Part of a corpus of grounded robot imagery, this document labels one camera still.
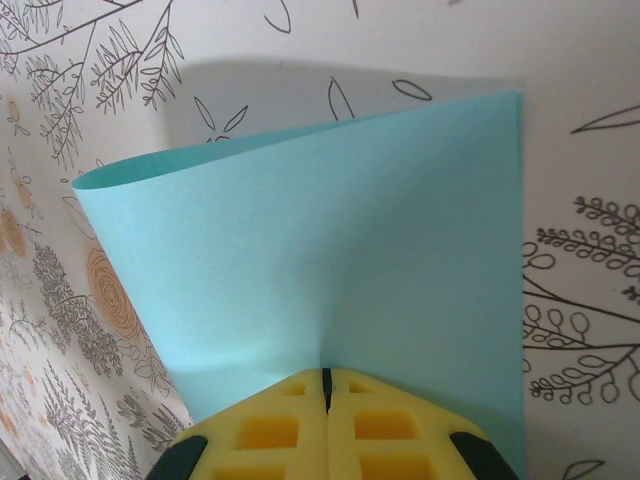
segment light blue paper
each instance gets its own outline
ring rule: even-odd
[[[522,474],[518,104],[491,95],[77,179],[194,420],[343,366],[469,417]]]

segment curved paper sheet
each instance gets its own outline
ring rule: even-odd
[[[344,366],[469,417],[522,472],[518,100],[159,152],[76,180],[194,420]]]

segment square hole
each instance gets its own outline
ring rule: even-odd
[[[294,417],[254,417],[240,429],[236,448],[295,448],[299,422]]]
[[[211,480],[284,480],[285,468],[280,465],[227,467],[216,470]]]
[[[418,455],[361,455],[362,480],[436,480],[429,459]]]
[[[351,393],[371,393],[372,390],[358,382],[349,382],[349,392]]]
[[[300,395],[304,395],[306,388],[303,384],[299,383],[297,385],[292,385],[289,388],[287,388],[283,395],[285,397],[298,397]]]
[[[355,429],[360,440],[408,440],[418,436],[413,418],[402,410],[357,413]]]

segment floral wallpaper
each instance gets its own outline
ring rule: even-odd
[[[640,11],[571,5],[0,0],[0,437],[30,476],[141,479],[190,424],[73,179],[505,76],[526,80],[529,478],[638,478]]]

